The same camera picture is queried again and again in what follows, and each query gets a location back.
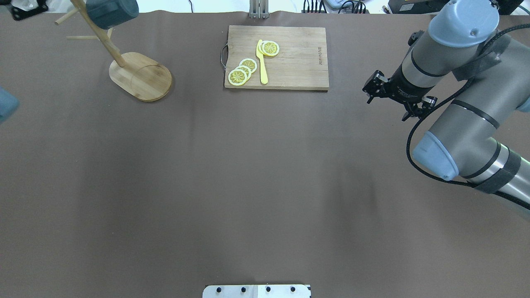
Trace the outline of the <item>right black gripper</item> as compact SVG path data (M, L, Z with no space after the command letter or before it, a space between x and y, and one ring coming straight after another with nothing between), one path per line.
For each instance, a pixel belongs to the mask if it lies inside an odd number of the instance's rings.
M409 83L401 70L389 78L376 70L363 86L363 92L369 96L368 104L373 98L388 98L402 104L405 108L402 121L409 118L424 119L434 110L438 98L426 95L431 89Z

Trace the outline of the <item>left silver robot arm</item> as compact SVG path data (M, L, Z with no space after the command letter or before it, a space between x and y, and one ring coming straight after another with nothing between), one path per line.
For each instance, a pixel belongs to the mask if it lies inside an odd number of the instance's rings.
M11 93L0 87L0 123L4 123L19 107L19 100Z

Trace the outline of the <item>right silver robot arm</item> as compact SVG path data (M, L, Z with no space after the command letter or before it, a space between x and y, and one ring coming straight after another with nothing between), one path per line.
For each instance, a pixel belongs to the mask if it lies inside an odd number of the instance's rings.
M498 30L496 0L450 0L386 77L377 70L363 91L417 118L407 159L425 176L497 195L529 210L529 161L494 139L515 111L529 111L529 47Z

